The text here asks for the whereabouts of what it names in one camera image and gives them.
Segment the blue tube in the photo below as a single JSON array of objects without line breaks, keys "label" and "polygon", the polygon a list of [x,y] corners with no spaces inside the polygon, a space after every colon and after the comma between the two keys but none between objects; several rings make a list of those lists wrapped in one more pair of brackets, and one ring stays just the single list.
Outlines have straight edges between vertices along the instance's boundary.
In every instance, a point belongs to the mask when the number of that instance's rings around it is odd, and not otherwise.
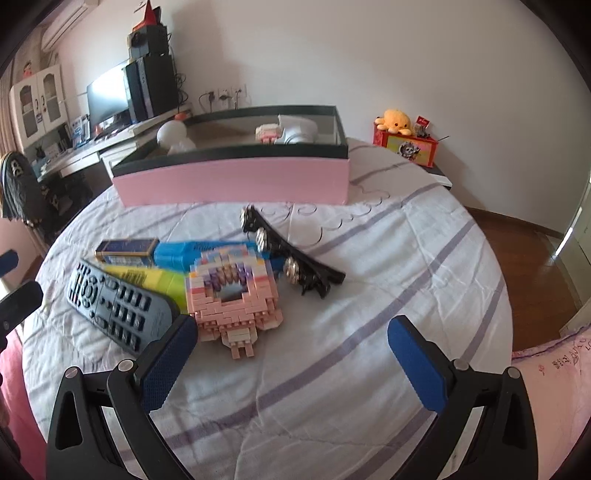
[{"label": "blue tube", "polygon": [[250,250],[259,258],[270,262],[273,272],[283,269],[286,259],[283,256],[271,256],[270,252],[260,253],[253,241],[188,241],[166,242],[155,247],[153,263],[161,269],[188,273],[194,265],[216,261],[219,257],[238,257],[238,251]]}]

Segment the blue card box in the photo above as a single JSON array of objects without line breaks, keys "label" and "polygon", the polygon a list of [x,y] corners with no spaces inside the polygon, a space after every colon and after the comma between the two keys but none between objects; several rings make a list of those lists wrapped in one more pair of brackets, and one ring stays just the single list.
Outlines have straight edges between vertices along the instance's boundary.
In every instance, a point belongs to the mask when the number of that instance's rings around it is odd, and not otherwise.
[{"label": "blue card box", "polygon": [[109,265],[151,267],[157,238],[104,240],[95,249],[98,261]]}]

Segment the white desk with drawers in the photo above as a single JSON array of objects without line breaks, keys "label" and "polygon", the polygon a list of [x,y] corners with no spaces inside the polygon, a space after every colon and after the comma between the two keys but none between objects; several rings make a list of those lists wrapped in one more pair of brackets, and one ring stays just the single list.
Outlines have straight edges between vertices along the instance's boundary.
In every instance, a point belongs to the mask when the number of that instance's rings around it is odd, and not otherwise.
[{"label": "white desk with drawers", "polygon": [[112,169],[118,163],[140,146],[154,139],[158,128],[167,121],[173,120],[178,113],[184,118],[191,117],[191,104],[130,125],[99,140],[92,140],[83,147],[71,150],[58,159],[49,161],[41,168],[38,181],[46,181],[55,175],[65,178],[95,164],[102,164],[109,178],[112,178]]}]

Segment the pink brick block model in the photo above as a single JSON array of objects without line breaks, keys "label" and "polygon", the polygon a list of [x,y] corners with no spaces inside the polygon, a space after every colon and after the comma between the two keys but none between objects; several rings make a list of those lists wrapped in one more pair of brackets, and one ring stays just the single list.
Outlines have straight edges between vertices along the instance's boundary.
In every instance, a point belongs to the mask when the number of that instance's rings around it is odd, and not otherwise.
[{"label": "pink brick block model", "polygon": [[200,342],[221,342],[238,360],[254,356],[259,332],[279,328],[283,311],[270,262],[253,251],[197,264],[185,276],[187,312]]}]

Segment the yellow octopus plush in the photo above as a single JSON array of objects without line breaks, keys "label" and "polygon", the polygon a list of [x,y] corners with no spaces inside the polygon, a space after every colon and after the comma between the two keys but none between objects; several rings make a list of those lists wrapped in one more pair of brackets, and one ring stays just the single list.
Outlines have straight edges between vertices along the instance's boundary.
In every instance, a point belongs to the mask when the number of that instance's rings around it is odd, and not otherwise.
[{"label": "yellow octopus plush", "polygon": [[381,131],[388,131],[392,134],[412,136],[413,126],[410,117],[401,110],[388,109],[382,117],[375,120],[375,125]]}]

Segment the white round robot figure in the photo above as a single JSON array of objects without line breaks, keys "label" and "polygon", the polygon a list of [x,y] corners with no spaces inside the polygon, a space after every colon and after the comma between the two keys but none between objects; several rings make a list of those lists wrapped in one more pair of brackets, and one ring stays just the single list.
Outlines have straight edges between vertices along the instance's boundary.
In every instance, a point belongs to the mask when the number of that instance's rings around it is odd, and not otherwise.
[{"label": "white round robot figure", "polygon": [[188,137],[185,124],[178,120],[165,122],[157,131],[156,141],[158,146],[168,155],[186,153],[197,149],[194,142]]}]

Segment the black computer tower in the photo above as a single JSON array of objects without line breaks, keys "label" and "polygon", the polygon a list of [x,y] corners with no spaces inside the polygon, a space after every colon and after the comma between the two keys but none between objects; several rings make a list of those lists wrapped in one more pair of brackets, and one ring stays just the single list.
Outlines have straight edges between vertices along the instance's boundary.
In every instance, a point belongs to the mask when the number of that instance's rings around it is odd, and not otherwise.
[{"label": "black computer tower", "polygon": [[170,55],[146,55],[124,69],[130,118],[139,123],[179,106],[178,87]]}]

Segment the white air conditioner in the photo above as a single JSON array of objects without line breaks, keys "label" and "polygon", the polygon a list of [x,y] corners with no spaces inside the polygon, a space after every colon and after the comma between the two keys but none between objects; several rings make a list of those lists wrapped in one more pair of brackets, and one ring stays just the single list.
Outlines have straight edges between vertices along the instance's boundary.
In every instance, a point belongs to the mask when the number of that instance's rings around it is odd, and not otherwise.
[{"label": "white air conditioner", "polygon": [[98,0],[70,1],[52,20],[41,38],[41,50],[53,51],[66,34],[99,5]]}]

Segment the pink bedding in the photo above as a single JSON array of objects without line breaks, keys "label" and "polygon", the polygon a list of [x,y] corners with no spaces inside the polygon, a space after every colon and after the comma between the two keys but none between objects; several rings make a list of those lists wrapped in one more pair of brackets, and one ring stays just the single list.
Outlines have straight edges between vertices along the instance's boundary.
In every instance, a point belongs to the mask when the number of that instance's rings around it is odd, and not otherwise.
[{"label": "pink bedding", "polygon": [[540,479],[566,460],[590,419],[590,328],[512,354],[534,416]]}]

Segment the black speaker box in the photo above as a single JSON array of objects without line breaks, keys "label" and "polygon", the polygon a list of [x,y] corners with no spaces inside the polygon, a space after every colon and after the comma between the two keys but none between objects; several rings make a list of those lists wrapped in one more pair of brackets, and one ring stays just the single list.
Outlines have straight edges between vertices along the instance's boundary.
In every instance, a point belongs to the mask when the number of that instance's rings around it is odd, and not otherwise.
[{"label": "black speaker box", "polygon": [[168,32],[164,25],[145,25],[128,35],[129,57],[133,60],[168,53]]}]

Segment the yellow tube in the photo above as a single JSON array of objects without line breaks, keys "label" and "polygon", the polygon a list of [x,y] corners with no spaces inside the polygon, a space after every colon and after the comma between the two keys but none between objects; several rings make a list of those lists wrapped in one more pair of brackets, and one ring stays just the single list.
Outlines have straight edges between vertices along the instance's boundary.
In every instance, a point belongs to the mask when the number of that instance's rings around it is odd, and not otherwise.
[{"label": "yellow tube", "polygon": [[146,290],[169,297],[181,314],[187,313],[185,274],[151,267],[100,264],[109,274]]}]

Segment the white glass-door cabinet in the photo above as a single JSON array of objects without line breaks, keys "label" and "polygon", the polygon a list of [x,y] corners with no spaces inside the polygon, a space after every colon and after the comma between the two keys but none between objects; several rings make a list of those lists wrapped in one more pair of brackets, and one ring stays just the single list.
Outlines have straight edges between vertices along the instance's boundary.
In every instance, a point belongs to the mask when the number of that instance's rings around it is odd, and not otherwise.
[{"label": "white glass-door cabinet", "polygon": [[9,101],[15,137],[21,151],[68,122],[59,65],[44,69],[12,86]]}]

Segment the black tv remote control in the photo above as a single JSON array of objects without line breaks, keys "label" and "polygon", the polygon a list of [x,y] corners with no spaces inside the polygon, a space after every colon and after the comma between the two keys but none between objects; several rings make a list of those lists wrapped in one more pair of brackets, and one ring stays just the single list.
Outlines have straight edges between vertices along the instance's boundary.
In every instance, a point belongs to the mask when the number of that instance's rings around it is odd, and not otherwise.
[{"label": "black tv remote control", "polygon": [[180,315],[169,298],[80,259],[66,287],[68,303],[126,352],[137,356]]}]

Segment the pink white block toy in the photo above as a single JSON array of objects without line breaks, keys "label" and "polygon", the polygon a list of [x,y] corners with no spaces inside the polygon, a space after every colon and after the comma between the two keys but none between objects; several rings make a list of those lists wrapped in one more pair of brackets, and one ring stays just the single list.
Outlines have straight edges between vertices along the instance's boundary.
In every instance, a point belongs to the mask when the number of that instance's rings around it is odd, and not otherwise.
[{"label": "pink white block toy", "polygon": [[263,124],[256,128],[256,141],[263,144],[273,144],[283,136],[283,128],[280,125]]}]

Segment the red paper bag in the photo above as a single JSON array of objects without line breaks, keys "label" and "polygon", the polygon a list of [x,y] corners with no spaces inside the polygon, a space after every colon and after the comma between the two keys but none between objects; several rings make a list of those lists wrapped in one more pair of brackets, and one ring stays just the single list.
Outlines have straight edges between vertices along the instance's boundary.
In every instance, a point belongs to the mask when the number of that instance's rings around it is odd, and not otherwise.
[{"label": "red paper bag", "polygon": [[153,7],[150,0],[143,1],[136,9],[142,14],[140,20],[133,26],[132,32],[136,32],[145,26],[156,26],[160,24],[161,10]]}]

